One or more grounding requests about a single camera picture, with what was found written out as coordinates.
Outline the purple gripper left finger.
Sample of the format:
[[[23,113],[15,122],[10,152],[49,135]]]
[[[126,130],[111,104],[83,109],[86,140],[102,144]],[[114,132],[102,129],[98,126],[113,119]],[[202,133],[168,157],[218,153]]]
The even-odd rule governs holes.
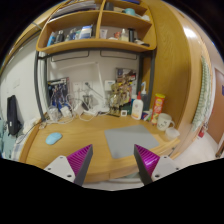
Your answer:
[[[58,156],[44,168],[56,176],[82,186],[93,156],[93,145],[90,144],[69,156]]]

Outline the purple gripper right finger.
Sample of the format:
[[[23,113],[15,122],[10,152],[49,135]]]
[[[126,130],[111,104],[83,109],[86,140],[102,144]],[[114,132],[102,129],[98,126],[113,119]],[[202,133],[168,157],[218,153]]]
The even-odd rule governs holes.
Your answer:
[[[169,156],[158,156],[137,144],[134,145],[134,157],[139,169],[140,179],[144,185],[180,170]]]

